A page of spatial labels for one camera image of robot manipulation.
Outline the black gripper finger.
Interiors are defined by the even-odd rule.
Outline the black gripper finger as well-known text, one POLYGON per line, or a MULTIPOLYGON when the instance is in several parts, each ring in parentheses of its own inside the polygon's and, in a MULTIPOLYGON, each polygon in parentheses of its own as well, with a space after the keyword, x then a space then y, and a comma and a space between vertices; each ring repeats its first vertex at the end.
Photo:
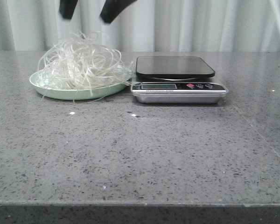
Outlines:
POLYGON ((71 20, 78 0, 60 0, 59 14, 65 20, 71 20))
POLYGON ((106 0, 100 13, 104 23, 112 23, 114 19, 136 0, 106 0))

